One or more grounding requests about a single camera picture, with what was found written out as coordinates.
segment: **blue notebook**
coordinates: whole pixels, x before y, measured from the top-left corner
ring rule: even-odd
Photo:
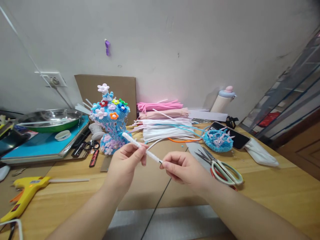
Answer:
[[[63,158],[78,136],[87,129],[88,124],[88,116],[82,116],[79,124],[68,129],[71,136],[60,142],[54,138],[57,133],[38,133],[6,154],[1,161],[4,163],[13,163],[13,161],[14,163],[22,163]]]

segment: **wall socket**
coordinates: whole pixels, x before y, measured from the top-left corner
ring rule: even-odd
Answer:
[[[46,87],[50,87],[41,77],[39,72],[34,72],[38,74],[42,80],[42,82],[45,84]],[[48,83],[52,83],[53,86],[56,87],[67,87],[66,82],[64,81],[63,77],[59,72],[41,72],[43,77],[48,81]]]

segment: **wooden door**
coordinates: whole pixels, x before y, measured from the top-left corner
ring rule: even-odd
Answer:
[[[277,152],[320,181],[320,122],[294,137]]]

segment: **blue pipe cleaner vase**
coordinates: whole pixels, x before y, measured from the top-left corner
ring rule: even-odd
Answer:
[[[230,137],[230,132],[227,133],[227,128],[220,130],[208,130],[203,136],[204,143],[215,152],[228,152],[233,146],[233,137]]]
[[[98,92],[102,93],[101,102],[93,104],[90,118],[106,129],[107,133],[103,135],[100,141],[100,150],[105,155],[113,155],[115,151],[127,144],[129,141],[122,136],[126,130],[126,117],[130,112],[127,103],[117,100],[113,97],[113,92],[109,93],[107,84],[98,85]]]

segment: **white bag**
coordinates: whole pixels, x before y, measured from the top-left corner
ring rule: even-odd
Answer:
[[[253,160],[258,164],[263,164],[271,167],[279,165],[278,161],[271,156],[255,139],[246,144],[245,149],[251,155]]]

